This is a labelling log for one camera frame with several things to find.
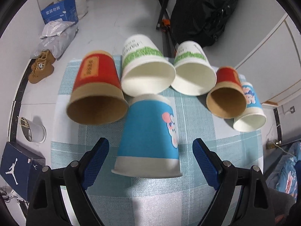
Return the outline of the brown boot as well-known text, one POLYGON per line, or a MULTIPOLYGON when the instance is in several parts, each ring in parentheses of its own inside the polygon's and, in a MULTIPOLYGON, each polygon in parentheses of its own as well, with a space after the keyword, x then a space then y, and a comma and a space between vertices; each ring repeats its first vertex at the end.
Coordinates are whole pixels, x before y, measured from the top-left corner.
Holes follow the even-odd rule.
POLYGON ((54 58, 50 50, 43 50, 38 56, 38 58, 35 60, 35 62, 32 64, 31 70, 34 70, 37 63, 45 61, 46 63, 53 64, 55 60, 56 59, 54 58))
POLYGON ((32 65, 32 71, 28 77, 28 80, 32 84, 36 84, 47 78, 54 72, 54 66, 46 61, 35 61, 32 65))

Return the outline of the brown boot near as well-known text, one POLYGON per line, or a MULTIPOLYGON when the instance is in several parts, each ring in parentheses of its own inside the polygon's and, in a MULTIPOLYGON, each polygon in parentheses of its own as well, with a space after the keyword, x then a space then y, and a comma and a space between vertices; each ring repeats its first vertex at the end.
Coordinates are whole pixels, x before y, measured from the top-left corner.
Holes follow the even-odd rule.
POLYGON ((46 61, 35 61, 32 65, 32 71, 28 77, 28 80, 32 84, 36 84, 47 78, 54 72, 54 66, 46 61))

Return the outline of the white green paper cup right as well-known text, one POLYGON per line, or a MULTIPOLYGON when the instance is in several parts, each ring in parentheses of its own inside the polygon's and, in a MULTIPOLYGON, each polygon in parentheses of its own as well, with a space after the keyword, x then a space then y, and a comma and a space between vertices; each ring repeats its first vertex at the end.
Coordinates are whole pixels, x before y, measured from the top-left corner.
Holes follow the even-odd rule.
POLYGON ((176 77, 171 87, 181 94, 203 95, 216 84, 216 71, 201 46, 194 41, 185 41, 178 46, 173 65, 176 77))

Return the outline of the grey plastic parcel bags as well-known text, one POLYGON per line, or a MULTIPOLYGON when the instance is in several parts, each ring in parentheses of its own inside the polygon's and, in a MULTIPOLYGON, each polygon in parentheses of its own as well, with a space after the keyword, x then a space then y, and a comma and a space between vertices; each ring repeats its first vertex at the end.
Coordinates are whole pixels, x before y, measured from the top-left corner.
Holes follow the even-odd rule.
POLYGON ((51 21, 44 26, 40 43, 30 55, 37 59, 42 51, 49 50, 55 59, 59 59, 78 32, 78 26, 70 21, 51 21))

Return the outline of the blue cartoon paper cup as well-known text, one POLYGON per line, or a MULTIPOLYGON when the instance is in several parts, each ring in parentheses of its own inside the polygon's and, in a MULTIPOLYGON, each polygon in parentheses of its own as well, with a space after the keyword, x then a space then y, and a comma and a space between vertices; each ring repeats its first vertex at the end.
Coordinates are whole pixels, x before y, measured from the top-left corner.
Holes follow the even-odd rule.
POLYGON ((169 99, 157 94, 134 97, 112 172, 151 179, 182 176, 176 129, 169 99))

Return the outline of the blue patterned bedding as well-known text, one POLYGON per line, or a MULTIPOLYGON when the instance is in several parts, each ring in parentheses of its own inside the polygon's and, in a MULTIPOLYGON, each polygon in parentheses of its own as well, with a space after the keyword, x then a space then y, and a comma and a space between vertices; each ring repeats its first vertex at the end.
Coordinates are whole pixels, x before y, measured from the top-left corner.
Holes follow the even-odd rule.
POLYGON ((269 188, 291 195, 297 200, 298 181, 295 166, 300 161, 300 141, 292 144, 288 154, 281 157, 274 171, 267 178, 269 188))

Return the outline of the black coat stand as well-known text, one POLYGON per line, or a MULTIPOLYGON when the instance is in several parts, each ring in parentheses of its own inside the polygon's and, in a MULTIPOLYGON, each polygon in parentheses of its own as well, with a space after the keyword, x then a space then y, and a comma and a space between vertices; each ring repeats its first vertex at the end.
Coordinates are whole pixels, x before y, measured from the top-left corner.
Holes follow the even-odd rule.
POLYGON ((176 53, 176 43, 170 29, 170 16, 167 11, 168 2, 169 0, 159 0, 161 10, 158 17, 156 30, 162 33, 164 56, 174 58, 176 53))

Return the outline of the white green paper cup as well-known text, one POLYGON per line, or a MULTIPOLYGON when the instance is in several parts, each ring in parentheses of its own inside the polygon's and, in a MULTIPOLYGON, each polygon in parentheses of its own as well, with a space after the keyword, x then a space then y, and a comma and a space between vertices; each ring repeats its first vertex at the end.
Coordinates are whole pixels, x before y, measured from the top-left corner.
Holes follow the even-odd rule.
POLYGON ((173 65, 176 77, 171 87, 181 94, 203 95, 216 84, 216 71, 201 46, 194 41, 185 41, 178 46, 173 65))
POLYGON ((158 94, 170 87, 175 77, 175 67, 148 36, 135 34, 125 41, 120 80, 125 94, 158 94))

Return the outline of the black backpack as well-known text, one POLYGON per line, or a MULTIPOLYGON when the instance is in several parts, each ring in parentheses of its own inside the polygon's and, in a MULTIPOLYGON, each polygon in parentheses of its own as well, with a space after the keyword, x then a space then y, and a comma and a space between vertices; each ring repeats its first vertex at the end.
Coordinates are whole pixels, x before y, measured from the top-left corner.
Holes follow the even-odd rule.
POLYGON ((238 0, 176 0, 170 28, 176 43, 194 41, 212 46, 224 32, 238 0))

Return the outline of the brown boot far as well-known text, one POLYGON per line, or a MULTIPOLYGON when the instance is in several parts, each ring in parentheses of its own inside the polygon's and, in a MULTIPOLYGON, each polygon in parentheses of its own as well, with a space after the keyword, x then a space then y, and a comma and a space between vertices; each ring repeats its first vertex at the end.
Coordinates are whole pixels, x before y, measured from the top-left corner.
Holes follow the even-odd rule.
POLYGON ((50 50, 43 50, 38 56, 38 58, 35 60, 35 62, 32 64, 31 70, 34 70, 37 63, 45 61, 46 63, 53 64, 55 60, 56 59, 54 58, 50 50))

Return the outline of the blue cardboard box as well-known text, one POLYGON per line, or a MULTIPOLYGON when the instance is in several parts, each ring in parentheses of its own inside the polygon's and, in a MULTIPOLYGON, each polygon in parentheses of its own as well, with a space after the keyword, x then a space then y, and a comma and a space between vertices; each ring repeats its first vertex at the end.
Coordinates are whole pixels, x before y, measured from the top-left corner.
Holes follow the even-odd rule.
POLYGON ((45 24, 58 19, 75 23, 79 21, 75 0, 63 0, 49 5, 41 11, 41 16, 45 24))

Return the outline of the teal checked tablecloth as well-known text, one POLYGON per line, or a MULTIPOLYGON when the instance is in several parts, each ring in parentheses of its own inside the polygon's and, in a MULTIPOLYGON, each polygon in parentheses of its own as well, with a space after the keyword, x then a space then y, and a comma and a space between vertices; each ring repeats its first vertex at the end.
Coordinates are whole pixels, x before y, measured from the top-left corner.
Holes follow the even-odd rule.
POLYGON ((66 113, 81 61, 67 64, 58 92, 51 143, 52 168, 79 160, 104 137, 109 152, 87 195, 105 225, 197 225, 215 190, 192 152, 201 138, 222 160, 261 166, 262 135, 235 131, 212 115, 200 97, 166 89, 128 97, 127 115, 111 124, 85 125, 66 113))

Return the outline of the navy Jordan shoe box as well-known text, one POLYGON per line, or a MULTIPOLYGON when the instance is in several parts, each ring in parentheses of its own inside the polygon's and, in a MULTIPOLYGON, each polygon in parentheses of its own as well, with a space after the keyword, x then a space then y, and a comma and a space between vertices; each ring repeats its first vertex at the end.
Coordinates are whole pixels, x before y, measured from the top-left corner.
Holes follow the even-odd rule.
POLYGON ((45 158, 18 143, 7 142, 1 160, 1 176, 25 201, 30 201, 45 158))

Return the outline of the white green paper cup left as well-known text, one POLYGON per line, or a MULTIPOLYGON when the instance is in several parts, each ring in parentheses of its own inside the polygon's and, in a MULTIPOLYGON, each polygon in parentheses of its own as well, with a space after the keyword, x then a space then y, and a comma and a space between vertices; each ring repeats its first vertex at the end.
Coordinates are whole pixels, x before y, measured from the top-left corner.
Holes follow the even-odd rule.
POLYGON ((175 77, 175 67, 148 36, 135 34, 125 41, 120 80, 125 94, 158 94, 170 87, 175 77))

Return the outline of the large red kraft paper cup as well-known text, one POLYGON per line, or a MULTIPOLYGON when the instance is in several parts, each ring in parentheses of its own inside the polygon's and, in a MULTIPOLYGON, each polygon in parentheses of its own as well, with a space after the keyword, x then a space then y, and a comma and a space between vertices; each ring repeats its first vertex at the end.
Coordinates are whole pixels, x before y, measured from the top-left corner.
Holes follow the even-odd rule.
POLYGON ((67 116, 85 125, 110 124, 128 111, 113 56, 103 50, 86 54, 66 108, 67 116))

